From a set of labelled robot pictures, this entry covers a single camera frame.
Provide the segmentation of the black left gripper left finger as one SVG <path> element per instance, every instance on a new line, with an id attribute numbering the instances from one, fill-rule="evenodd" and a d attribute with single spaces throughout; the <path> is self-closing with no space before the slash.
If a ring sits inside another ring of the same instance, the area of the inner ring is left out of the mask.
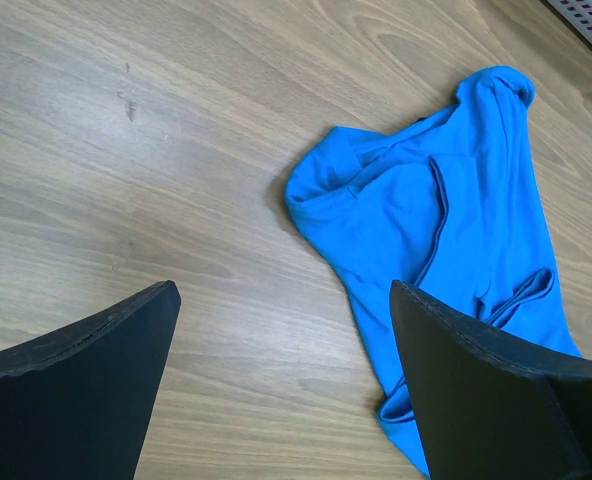
<path id="1" fill-rule="evenodd" d="M 133 478 L 180 306 L 158 282 L 0 351 L 0 479 Z"/>

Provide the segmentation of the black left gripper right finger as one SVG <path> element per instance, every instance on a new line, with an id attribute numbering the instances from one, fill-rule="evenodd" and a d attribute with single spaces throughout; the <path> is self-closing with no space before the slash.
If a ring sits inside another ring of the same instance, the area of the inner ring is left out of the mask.
<path id="1" fill-rule="evenodd" d="M 592 360 L 394 282 L 391 317 L 433 479 L 592 479 Z"/>

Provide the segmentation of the blue t shirt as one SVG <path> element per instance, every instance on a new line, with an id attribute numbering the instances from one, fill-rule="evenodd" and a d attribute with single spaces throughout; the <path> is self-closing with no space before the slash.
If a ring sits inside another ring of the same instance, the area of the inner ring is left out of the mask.
<path id="1" fill-rule="evenodd" d="M 402 131 L 335 127 L 285 190 L 302 236 L 343 283 L 384 391 L 388 439 L 428 469 L 390 316 L 400 280 L 532 343 L 577 355 L 535 178 L 521 72 L 494 66 Z"/>

